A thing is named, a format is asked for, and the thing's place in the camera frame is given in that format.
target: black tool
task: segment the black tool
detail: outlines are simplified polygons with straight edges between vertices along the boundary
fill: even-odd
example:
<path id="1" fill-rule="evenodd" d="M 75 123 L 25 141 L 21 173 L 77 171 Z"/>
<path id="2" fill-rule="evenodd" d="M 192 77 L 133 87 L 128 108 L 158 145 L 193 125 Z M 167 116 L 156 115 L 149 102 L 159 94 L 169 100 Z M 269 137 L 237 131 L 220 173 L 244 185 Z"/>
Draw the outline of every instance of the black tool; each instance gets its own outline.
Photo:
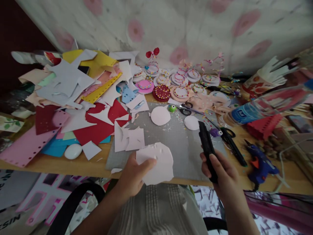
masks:
<path id="1" fill-rule="evenodd" d="M 211 141 L 211 136 L 210 133 L 208 132 L 208 130 L 206 129 L 206 126 L 204 124 L 204 122 L 199 121 L 199 126 L 200 126 L 200 132 L 199 132 L 199 136 L 201 139 L 201 143 L 202 143 L 202 148 L 203 148 L 203 152 L 204 155 L 206 157 L 206 163 L 208 165 L 209 171 L 211 172 L 211 178 L 210 181 L 212 183 L 216 183 L 217 184 L 217 174 L 212 166 L 212 163 L 210 161 L 209 155 L 212 153 L 215 155 L 215 150 Z"/>
<path id="2" fill-rule="evenodd" d="M 239 161 L 239 163 L 244 166 L 247 167 L 248 164 L 245 161 L 244 157 L 242 156 L 241 152 L 239 151 L 239 149 L 237 148 L 236 144 L 234 143 L 234 141 L 232 140 L 234 137 L 236 137 L 235 133 L 225 127 L 221 127 L 221 131 L 223 132 L 222 134 L 222 140 L 228 144 L 232 150 L 232 153 L 234 154 L 234 156 L 237 158 L 237 160 Z"/>

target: bottle label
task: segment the bottle label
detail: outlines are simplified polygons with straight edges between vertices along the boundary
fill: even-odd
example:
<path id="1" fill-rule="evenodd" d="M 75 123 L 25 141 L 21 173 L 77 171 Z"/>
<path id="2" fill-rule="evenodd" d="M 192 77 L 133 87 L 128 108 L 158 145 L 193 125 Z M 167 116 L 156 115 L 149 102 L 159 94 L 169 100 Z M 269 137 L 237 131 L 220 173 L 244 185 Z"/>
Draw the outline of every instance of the bottle label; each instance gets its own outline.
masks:
<path id="1" fill-rule="evenodd" d="M 246 124 L 263 118 L 262 114 L 260 114 L 251 103 L 246 103 L 245 105 L 234 109 L 231 112 L 231 115 L 236 122 L 241 124 Z"/>

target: plastic bottle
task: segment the plastic bottle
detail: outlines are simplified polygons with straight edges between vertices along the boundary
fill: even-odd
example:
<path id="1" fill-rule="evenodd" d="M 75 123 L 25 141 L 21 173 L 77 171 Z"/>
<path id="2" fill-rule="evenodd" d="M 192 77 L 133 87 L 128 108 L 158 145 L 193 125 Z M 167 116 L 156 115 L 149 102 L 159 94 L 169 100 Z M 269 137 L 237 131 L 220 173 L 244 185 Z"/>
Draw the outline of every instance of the plastic bottle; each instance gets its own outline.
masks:
<path id="1" fill-rule="evenodd" d="M 303 103 L 313 94 L 313 79 L 298 86 L 272 91 L 221 116 L 224 127 L 234 127 L 273 116 Z"/>

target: gray cutting mat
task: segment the gray cutting mat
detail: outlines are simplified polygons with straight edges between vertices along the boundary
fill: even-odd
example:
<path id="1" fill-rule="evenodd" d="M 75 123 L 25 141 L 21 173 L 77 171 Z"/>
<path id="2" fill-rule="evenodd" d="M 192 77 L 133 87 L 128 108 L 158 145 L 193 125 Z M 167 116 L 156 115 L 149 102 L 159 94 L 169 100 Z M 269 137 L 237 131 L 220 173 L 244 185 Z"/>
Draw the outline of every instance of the gray cutting mat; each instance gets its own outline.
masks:
<path id="1" fill-rule="evenodd" d="M 165 106 L 160 103 L 148 103 L 150 111 L 157 106 Z M 173 155 L 173 173 L 176 178 L 190 179 L 190 180 L 205 180 L 209 181 L 201 172 L 201 158 L 200 153 L 202 152 L 201 140 L 199 137 L 199 130 L 190 131 L 184 125 L 184 116 L 177 109 L 177 113 L 170 113 L 171 120 L 164 126 L 157 126 L 149 117 L 148 111 L 140 112 L 138 118 L 134 123 L 129 122 L 127 128 L 131 130 L 136 129 L 138 126 L 144 129 L 144 141 L 145 145 L 154 144 L 161 142 L 168 146 Z M 212 111 L 212 115 L 206 114 L 206 116 L 217 123 L 216 115 Z M 200 121 L 203 119 L 202 115 L 196 114 Z M 215 149 L 218 149 L 226 156 L 223 141 L 221 137 L 212 138 L 212 143 Z M 114 141 L 110 149 L 109 157 L 106 163 L 106 169 L 112 170 L 113 168 L 124 168 L 128 156 L 132 151 L 121 151 L 114 152 Z"/>

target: red bow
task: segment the red bow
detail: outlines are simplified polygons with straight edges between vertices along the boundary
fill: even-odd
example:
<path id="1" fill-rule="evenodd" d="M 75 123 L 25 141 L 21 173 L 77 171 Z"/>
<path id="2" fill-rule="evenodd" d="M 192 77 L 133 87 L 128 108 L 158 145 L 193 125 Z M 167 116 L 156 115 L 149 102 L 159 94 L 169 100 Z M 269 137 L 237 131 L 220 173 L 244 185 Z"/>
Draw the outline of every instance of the red bow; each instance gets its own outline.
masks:
<path id="1" fill-rule="evenodd" d="M 154 54 L 154 55 L 158 55 L 159 52 L 160 52 L 160 49 L 159 49 L 158 47 L 153 50 L 153 54 Z M 151 55 L 152 55 L 152 52 L 151 52 L 151 51 L 148 51 L 148 52 L 146 53 L 146 57 L 147 57 L 147 58 L 150 58 Z"/>

